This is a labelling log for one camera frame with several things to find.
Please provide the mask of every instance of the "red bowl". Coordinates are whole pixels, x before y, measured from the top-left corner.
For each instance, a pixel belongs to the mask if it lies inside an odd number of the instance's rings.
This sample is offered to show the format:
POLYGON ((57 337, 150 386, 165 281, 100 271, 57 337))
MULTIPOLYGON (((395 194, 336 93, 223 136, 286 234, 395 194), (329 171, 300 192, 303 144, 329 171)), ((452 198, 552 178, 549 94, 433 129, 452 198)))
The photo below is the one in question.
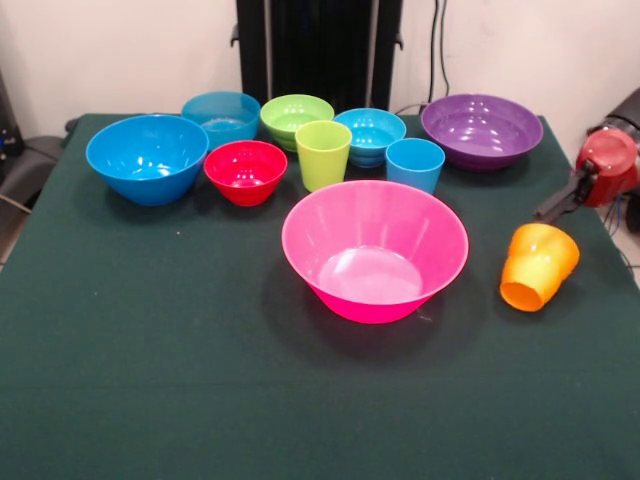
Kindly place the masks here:
POLYGON ((287 156, 275 145, 243 140, 222 145, 204 161, 204 173, 220 193, 241 207, 265 202, 287 171, 287 156))

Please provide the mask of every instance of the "pink bowl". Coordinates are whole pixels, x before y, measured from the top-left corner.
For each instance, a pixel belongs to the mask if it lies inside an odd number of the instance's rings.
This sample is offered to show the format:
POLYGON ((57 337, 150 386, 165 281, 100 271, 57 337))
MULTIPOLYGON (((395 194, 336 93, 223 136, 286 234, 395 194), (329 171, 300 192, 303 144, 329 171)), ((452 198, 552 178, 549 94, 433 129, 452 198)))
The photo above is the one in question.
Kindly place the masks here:
POLYGON ((338 315, 360 323, 406 317, 462 271, 469 238, 432 195, 394 182, 322 188, 282 228, 287 260, 338 315))

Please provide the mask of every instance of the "green bowl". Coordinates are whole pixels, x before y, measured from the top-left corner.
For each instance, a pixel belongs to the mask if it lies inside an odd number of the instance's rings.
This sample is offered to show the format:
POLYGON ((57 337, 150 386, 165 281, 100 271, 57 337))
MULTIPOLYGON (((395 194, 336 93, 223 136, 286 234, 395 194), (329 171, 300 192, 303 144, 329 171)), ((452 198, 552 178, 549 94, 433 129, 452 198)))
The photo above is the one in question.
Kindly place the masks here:
POLYGON ((260 119, 274 140, 290 152, 296 151, 295 133, 305 123, 333 120, 333 107, 311 95, 283 95, 264 104, 260 119))

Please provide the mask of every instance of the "lime green cup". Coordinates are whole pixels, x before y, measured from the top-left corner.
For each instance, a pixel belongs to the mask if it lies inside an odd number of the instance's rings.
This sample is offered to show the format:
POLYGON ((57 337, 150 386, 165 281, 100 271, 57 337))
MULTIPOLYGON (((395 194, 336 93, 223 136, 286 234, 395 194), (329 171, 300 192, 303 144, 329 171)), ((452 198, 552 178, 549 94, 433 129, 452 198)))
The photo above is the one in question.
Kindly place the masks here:
POLYGON ((295 134, 302 183, 310 192, 344 180, 351 130, 331 120, 309 122, 295 134))

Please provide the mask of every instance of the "purple bowl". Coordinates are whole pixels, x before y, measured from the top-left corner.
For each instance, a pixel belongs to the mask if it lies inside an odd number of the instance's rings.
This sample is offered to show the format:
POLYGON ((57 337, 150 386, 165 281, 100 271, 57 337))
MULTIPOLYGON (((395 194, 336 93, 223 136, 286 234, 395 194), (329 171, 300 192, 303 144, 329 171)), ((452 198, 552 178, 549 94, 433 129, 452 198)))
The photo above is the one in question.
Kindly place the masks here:
POLYGON ((427 105, 421 120, 448 163, 475 172, 513 165, 542 140, 538 117, 522 105, 491 95, 441 98, 427 105))

